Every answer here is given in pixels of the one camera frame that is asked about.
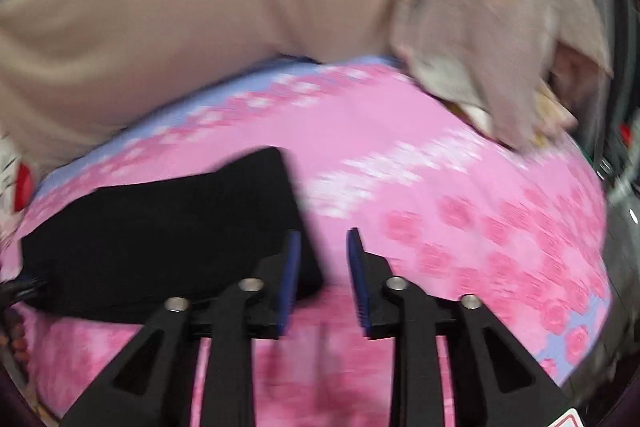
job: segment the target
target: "red object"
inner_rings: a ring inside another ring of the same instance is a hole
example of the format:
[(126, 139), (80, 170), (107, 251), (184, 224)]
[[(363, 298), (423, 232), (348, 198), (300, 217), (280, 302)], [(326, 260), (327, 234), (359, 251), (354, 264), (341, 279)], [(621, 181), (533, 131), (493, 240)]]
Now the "red object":
[(18, 177), (15, 181), (14, 212), (24, 210), (33, 194), (33, 177), (24, 163), (18, 165)]
[(620, 124), (620, 136), (622, 137), (622, 143), (628, 148), (631, 142), (631, 131), (626, 123)]

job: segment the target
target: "white label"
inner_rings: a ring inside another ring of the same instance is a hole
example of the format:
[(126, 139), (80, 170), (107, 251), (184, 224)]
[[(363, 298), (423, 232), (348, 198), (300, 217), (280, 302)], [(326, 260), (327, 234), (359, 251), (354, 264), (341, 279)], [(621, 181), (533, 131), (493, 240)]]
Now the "white label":
[(575, 409), (569, 409), (549, 427), (584, 427)]

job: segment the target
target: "metal screw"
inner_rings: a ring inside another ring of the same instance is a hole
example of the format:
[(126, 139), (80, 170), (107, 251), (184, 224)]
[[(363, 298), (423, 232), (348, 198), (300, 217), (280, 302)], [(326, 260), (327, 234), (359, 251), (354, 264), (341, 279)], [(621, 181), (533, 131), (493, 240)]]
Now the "metal screw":
[(409, 283), (402, 277), (389, 277), (386, 280), (386, 287), (392, 290), (406, 290), (409, 288)]
[(264, 282), (262, 279), (255, 279), (251, 277), (249, 279), (242, 279), (238, 286), (243, 292), (259, 292), (262, 288), (264, 288)]
[(189, 307), (189, 301), (183, 297), (171, 297), (166, 300), (164, 307), (171, 312), (183, 312)]
[(463, 295), (460, 302), (468, 310), (477, 310), (482, 306), (482, 301), (476, 295)]
[(613, 167), (611, 167), (611, 164), (608, 161), (606, 161), (606, 159), (604, 158), (600, 161), (600, 169), (607, 176), (609, 176), (613, 172)]

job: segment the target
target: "pile of clothes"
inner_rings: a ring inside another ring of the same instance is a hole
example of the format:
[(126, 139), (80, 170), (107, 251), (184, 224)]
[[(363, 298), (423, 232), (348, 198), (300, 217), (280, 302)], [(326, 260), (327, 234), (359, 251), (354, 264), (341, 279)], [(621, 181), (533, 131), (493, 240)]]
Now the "pile of clothes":
[(427, 92), (522, 152), (571, 129), (611, 75), (594, 0), (399, 0), (392, 44)]

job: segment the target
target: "pink floral pattern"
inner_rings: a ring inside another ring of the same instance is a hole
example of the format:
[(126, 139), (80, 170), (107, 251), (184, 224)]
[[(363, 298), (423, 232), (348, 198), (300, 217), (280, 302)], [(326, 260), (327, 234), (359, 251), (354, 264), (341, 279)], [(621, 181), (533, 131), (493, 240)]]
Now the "pink floral pattern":
[(574, 328), (566, 334), (564, 342), (564, 357), (567, 362), (575, 365), (589, 347), (589, 331), (585, 326)]
[[(431, 295), (480, 296), (558, 382), (597, 336), (610, 299), (600, 256), (605, 205), (596, 176), (568, 139), (548, 153), (517, 156), (380, 64), (278, 74), (267, 89), (182, 116), (180, 125), (159, 123), (151, 136), (48, 185), (2, 252), (2, 274), (20, 268), (20, 237), (97, 187), (203, 172), (272, 144), (287, 150), (330, 284), (295, 311), (286, 337), (255, 343), (260, 427), (387, 423), (392, 343), (366, 341), (356, 325), (344, 252), (353, 226), (368, 251)], [(310, 180), (331, 212), (306, 204)], [(58, 415), (137, 331), (23, 311), (31, 374)], [(443, 339), (438, 347), (452, 427)], [(203, 343), (194, 422), (206, 352)]]
[(540, 323), (546, 331), (561, 335), (569, 321), (569, 306), (560, 299), (551, 299), (542, 305)]
[(540, 365), (551, 378), (555, 378), (558, 368), (556, 367), (556, 361), (554, 359), (545, 359), (540, 362)]
[(510, 227), (493, 217), (485, 217), (482, 220), (484, 237), (500, 247), (506, 247), (511, 237)]
[(420, 237), (421, 224), (422, 216), (393, 210), (386, 214), (383, 226), (386, 237), (410, 247)]
[(438, 201), (438, 214), (443, 223), (457, 229), (470, 229), (474, 225), (472, 206), (466, 198), (444, 196)]
[(453, 256), (438, 245), (425, 243), (418, 250), (420, 270), (432, 277), (446, 277), (453, 264)]

